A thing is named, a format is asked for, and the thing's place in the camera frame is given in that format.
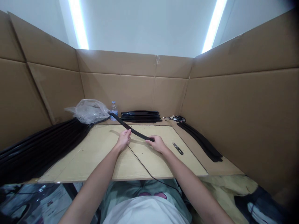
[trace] plastic bag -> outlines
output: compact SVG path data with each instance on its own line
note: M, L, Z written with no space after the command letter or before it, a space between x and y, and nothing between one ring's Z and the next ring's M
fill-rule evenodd
M97 123L110 117L110 111L98 100L81 100L76 107L68 107L64 110L73 113L73 116L83 124Z

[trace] plastic bottle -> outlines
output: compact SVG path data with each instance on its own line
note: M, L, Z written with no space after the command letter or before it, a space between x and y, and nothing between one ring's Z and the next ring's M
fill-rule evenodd
M112 101L110 112L115 113L117 115L117 106L115 104L115 101ZM116 120L113 116L110 116L110 119L111 120Z

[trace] ceiling light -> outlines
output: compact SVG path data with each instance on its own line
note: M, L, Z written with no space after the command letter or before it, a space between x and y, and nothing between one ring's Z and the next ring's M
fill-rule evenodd
M79 0L69 0L76 38L80 49L89 49Z
M208 33L206 35L206 40L203 45L202 53L210 50L213 46L214 39L218 30L218 26L225 8L227 0L217 0L216 6L212 15L211 23L209 26Z

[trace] scissors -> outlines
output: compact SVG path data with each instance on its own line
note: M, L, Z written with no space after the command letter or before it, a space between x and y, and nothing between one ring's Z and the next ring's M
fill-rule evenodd
M178 152L181 154L181 155L183 155L184 153L183 153L183 151L176 145L176 143L172 143L173 145L174 145L174 147L178 150Z

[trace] wooden table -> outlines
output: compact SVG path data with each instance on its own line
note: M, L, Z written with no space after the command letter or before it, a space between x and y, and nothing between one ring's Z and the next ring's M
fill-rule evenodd
M127 124L146 136L152 134L160 135L168 148L197 176L207 176L210 174L209 170L214 175L243 174L226 158L224 158L223 162L212 162L198 143L178 127L176 122L166 122L164 120L156 124L140 125L130 122L127 122ZM117 121L111 120L95 125L87 137L75 149L54 164L37 182L71 183L85 181L93 169L112 149L119 133L124 129ZM175 142L180 147L184 155L179 154L172 142ZM164 158L143 139L132 134L130 147L153 177L157 179L173 178L173 174ZM117 160L112 180L147 179L151 179L150 175L127 147Z

